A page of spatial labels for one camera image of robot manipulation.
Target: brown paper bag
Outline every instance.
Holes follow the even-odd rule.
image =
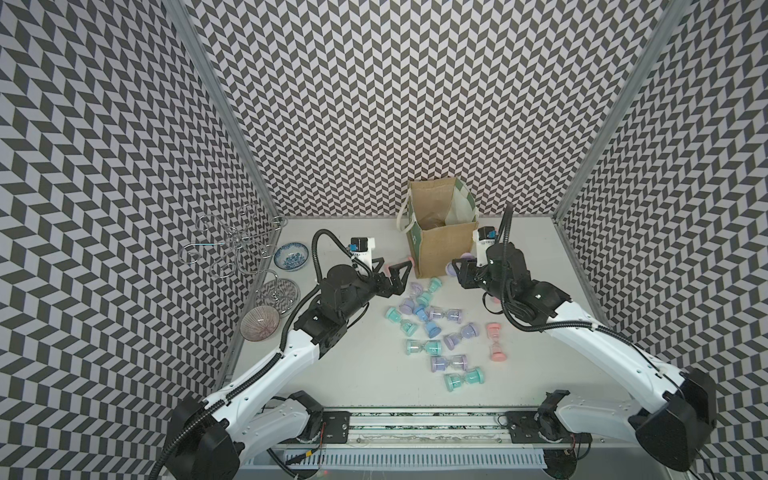
[[[401,228],[406,211],[409,224]],[[477,219],[475,198],[458,178],[409,182],[397,228],[408,237],[416,278],[446,275],[448,262],[472,251]]]

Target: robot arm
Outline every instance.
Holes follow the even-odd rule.
[[[508,233],[510,220],[507,215],[502,219],[502,232]],[[462,287],[481,288],[499,298],[516,328],[546,332],[568,344],[632,396],[630,401],[608,402],[566,390],[550,393],[538,409],[540,436],[558,441],[582,432],[606,435],[638,443],[669,468],[688,470],[715,426],[714,381],[698,369],[683,372],[643,352],[556,286],[533,280],[523,253],[505,244],[506,239],[499,243],[501,234],[491,230],[475,232],[477,260],[453,260]]]
[[[361,271],[336,265],[323,277],[316,254],[321,235],[331,237]],[[305,392],[279,399],[282,403],[273,409],[265,411],[264,406],[333,348],[349,328],[349,318],[374,296],[405,291],[412,264],[388,266],[385,274],[380,271],[384,259],[372,258],[374,245],[373,238],[355,238],[347,249],[328,230],[315,234],[312,256],[318,285],[291,313],[280,346],[202,401],[190,397],[176,406],[150,480],[157,478],[163,464],[176,480],[229,480],[244,462],[283,440],[317,439],[323,407]]]

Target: black and white patterned wall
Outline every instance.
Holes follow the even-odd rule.
[[[718,478],[768,478],[767,7],[694,0],[565,221],[608,318],[715,378]]]
[[[278,209],[393,215],[458,176],[550,214],[667,0],[187,0]]]
[[[177,248],[255,201],[158,0],[0,2],[0,478],[143,478],[249,282]]]

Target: mounting plate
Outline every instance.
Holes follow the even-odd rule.
[[[344,411],[323,412],[323,423],[326,424],[323,444],[346,443],[349,437],[349,417],[349,412]]]
[[[562,435],[555,441],[548,441],[542,438],[539,435],[539,424],[534,420],[536,413],[535,410],[505,412],[504,417],[507,419],[506,427],[512,443],[568,443],[574,441],[570,433]],[[574,437],[576,443],[589,443],[592,441],[592,435],[589,433],[575,433]]]

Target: blue and white bowl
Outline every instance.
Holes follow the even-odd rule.
[[[286,272],[295,272],[306,264],[310,249],[303,243],[286,243],[277,249],[273,257],[275,266]]]

